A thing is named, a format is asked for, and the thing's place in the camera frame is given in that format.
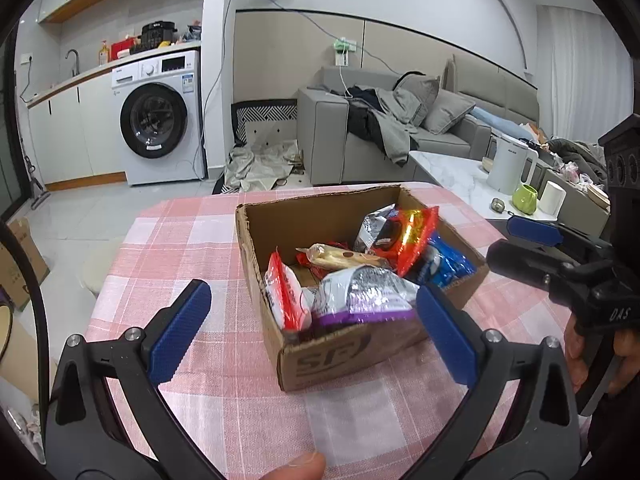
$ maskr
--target blue gripper pad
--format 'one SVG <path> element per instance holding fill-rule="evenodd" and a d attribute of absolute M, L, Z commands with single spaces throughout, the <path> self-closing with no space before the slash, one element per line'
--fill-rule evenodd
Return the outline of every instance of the blue gripper pad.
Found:
<path fill-rule="evenodd" d="M 189 288 L 193 290 L 184 297 Z M 146 374 L 154 386 L 172 379 L 210 308 L 211 289 L 200 280 L 193 280 L 169 307 L 175 309 L 173 318 L 148 354 Z"/>
<path fill-rule="evenodd" d="M 536 222 L 522 216 L 512 216 L 507 221 L 507 231 L 511 236 L 533 243 L 554 247 L 562 243 L 561 232 L 552 225 Z"/>
<path fill-rule="evenodd" d="M 418 291 L 416 310 L 453 380 L 472 388 L 478 380 L 478 358 L 460 327 L 425 286 Z"/>

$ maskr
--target gray pillow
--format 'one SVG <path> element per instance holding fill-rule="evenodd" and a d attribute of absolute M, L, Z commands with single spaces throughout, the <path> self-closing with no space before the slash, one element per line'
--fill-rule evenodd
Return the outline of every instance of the gray pillow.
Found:
<path fill-rule="evenodd" d="M 413 126 L 419 126 L 427 117 L 429 110 L 431 110 L 433 103 L 436 101 L 436 97 L 438 97 L 440 78 L 431 75 L 408 73 L 400 78 L 394 90 L 396 88 L 411 92 L 422 103 L 411 120 Z"/>
<path fill-rule="evenodd" d="M 422 127 L 433 135 L 444 134 L 458 124 L 476 106 L 476 103 L 460 94 L 440 90 Z"/>

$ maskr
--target washing machine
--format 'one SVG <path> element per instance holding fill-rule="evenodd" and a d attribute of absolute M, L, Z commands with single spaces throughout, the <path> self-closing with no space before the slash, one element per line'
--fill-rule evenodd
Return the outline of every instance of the washing machine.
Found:
<path fill-rule="evenodd" d="M 185 50 L 111 72 L 130 186 L 204 178 L 199 69 L 198 52 Z"/>

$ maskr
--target cardboard box on floor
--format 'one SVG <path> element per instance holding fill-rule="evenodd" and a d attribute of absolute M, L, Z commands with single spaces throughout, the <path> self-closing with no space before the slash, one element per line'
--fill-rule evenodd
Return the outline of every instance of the cardboard box on floor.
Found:
<path fill-rule="evenodd" d="M 38 283 L 42 283 L 49 274 L 49 267 L 42 259 L 40 251 L 33 242 L 33 238 L 31 238 L 28 220 L 26 218 L 14 220 L 9 224 L 9 229 L 18 238 L 24 252 L 27 253 L 31 266 L 36 273 Z M 18 270 L 18 265 L 2 245 L 0 245 L 0 287 L 2 287 L 4 293 L 17 310 L 23 310 L 29 303 L 30 297 L 27 286 L 20 270 Z"/>
<path fill-rule="evenodd" d="M 312 341 L 290 344 L 273 319 L 266 297 L 263 276 L 276 247 L 282 261 L 294 267 L 302 286 L 313 285 L 308 269 L 295 267 L 296 248 L 328 240 L 352 244 L 364 216 L 389 204 L 404 209 L 429 206 L 401 186 L 383 186 L 245 204 L 236 209 L 244 277 L 252 304 L 260 314 L 264 343 L 283 391 L 299 390 L 362 370 L 427 337 L 416 319 L 347 326 Z M 453 304 L 462 309 L 489 269 L 484 258 L 442 219 L 438 232 L 478 269 L 445 290 Z"/>

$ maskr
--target tile floor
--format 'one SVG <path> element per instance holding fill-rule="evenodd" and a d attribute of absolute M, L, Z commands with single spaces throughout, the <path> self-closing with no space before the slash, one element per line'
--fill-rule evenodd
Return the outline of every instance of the tile floor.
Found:
<path fill-rule="evenodd" d="M 284 187 L 308 187 L 306 175 L 291 175 Z M 124 237 L 140 211 L 162 200 L 209 196 L 213 182 L 177 182 L 129 187 L 126 184 L 53 192 L 36 211 L 30 202 L 16 216 L 29 219 L 31 235 L 50 269 L 42 283 L 49 348 L 58 359 L 66 338 L 84 333 L 95 298 L 81 285 L 85 258 L 101 244 Z M 35 335 L 31 304 L 16 315 Z"/>

